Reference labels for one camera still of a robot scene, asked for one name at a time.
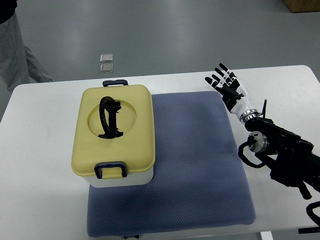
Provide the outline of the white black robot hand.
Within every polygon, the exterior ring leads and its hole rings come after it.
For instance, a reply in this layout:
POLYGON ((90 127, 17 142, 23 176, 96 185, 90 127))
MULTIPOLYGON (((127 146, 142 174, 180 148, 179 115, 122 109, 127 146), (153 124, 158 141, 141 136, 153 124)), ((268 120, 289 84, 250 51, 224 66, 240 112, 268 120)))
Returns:
POLYGON ((224 64, 220 63, 211 77, 205 77, 205 81, 220 93, 227 110, 236 115, 241 123, 260 116, 243 82, 224 64))

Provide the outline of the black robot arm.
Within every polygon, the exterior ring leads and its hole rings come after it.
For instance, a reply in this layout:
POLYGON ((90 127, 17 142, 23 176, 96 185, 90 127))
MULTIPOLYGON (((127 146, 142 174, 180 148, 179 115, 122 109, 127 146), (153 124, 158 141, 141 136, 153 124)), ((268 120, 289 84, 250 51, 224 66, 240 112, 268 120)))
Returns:
POLYGON ((270 178, 287 187, 298 188, 306 200, 312 198, 306 184, 320 191, 320 157, 313 154, 314 145, 299 135, 262 116, 248 119, 244 126, 250 132, 238 147, 238 156, 246 165, 259 169, 267 166, 270 178))

